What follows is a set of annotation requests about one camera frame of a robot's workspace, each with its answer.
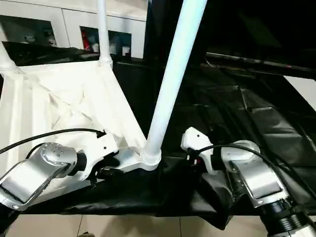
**metal rod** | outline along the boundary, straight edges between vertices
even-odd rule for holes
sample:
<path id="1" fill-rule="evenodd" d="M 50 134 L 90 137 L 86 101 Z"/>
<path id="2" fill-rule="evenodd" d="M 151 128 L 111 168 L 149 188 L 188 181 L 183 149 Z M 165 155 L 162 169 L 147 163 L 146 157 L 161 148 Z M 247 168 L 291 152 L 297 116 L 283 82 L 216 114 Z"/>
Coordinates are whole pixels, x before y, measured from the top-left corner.
<path id="1" fill-rule="evenodd" d="M 105 0 L 98 0 L 98 24 L 99 24 L 99 43 L 100 43 L 100 65 L 106 64 L 113 67 L 110 56 L 109 33 L 107 27 L 107 11 Z"/>
<path id="2" fill-rule="evenodd" d="M 3 43 L 0 41 L 0 73 L 1 72 L 19 73 L 20 71 L 15 63 L 10 59 L 5 47 L 3 46 Z"/>
<path id="3" fill-rule="evenodd" d="M 157 166 L 161 145 L 180 84 L 198 32 L 207 0 L 184 0 L 164 72 L 148 139 L 142 150 L 144 163 Z"/>

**black connector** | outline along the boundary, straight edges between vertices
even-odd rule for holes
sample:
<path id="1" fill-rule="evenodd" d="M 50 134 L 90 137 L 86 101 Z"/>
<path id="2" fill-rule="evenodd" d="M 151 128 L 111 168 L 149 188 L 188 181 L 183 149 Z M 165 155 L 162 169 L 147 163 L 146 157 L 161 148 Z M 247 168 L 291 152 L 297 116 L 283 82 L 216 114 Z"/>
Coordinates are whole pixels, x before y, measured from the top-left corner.
<path id="1" fill-rule="evenodd" d="M 117 176 L 121 174 L 124 174 L 124 172 L 119 169 L 104 167 L 104 168 L 99 169 L 95 176 L 98 179 L 107 179 L 109 177 Z"/>
<path id="2" fill-rule="evenodd" d="M 77 163 L 74 169 L 68 174 L 74 176 L 78 171 L 84 171 L 87 166 L 87 156 L 84 153 L 77 153 Z"/>
<path id="3" fill-rule="evenodd" d="M 276 235 L 308 224 L 304 209 L 290 198 L 281 199 L 257 208 L 268 235 Z"/>
<path id="4" fill-rule="evenodd" d="M 98 131 L 98 132 L 97 132 L 97 138 L 103 137 L 104 135 L 107 135 L 107 133 L 105 132 L 105 130 L 103 130 L 103 131 Z"/>
<path id="5" fill-rule="evenodd" d="M 211 155 L 211 164 L 214 170 L 226 170 L 221 156 L 222 148 L 214 148 L 213 155 Z"/>

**tiled floor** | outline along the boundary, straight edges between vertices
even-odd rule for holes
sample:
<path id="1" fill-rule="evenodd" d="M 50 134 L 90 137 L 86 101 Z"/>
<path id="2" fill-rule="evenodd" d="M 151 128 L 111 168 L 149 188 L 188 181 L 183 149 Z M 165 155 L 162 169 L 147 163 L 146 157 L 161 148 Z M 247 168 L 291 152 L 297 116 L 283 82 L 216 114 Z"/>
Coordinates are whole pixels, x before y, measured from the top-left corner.
<path id="1" fill-rule="evenodd" d="M 7 237 L 266 237 L 258 217 L 234 217 L 220 231 L 199 217 L 21 215 Z"/>

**cabinet door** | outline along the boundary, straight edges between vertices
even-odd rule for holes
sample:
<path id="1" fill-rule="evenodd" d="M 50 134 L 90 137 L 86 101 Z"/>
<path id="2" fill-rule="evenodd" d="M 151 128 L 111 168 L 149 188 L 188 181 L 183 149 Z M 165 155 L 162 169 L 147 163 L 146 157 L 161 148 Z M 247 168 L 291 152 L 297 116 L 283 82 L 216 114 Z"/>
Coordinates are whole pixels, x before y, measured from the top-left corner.
<path id="1" fill-rule="evenodd" d="M 0 0 L 0 40 L 69 47 L 59 8 Z"/>
<path id="2" fill-rule="evenodd" d="M 63 13 L 70 46 L 91 50 L 99 42 L 97 14 L 65 9 Z M 124 54 L 122 47 L 130 47 L 131 57 L 143 58 L 146 22 L 113 16 L 107 16 L 107 21 L 111 52 Z"/>

